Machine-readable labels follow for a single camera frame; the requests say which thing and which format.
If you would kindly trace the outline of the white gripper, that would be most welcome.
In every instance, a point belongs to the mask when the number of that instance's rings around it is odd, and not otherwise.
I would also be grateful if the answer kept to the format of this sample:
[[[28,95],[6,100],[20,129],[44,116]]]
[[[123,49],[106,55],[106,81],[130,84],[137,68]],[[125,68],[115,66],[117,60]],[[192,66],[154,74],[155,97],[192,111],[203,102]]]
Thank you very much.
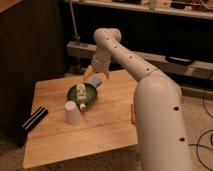
[[[92,67],[89,66],[84,74],[83,79],[86,80],[90,76],[94,74],[93,70],[97,73],[103,72],[106,78],[110,79],[109,73],[109,66],[110,66],[110,55],[105,53],[95,53],[92,58]]]

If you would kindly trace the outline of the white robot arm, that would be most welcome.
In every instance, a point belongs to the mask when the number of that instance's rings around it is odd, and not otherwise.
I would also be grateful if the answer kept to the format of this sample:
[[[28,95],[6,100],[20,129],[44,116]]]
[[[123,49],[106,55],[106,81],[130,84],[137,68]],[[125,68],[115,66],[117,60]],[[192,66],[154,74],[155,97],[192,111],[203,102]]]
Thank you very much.
[[[97,47],[86,78],[108,74],[110,60],[115,59],[137,81],[134,111],[142,171],[193,171],[179,85],[122,46],[118,29],[99,28],[94,40]]]

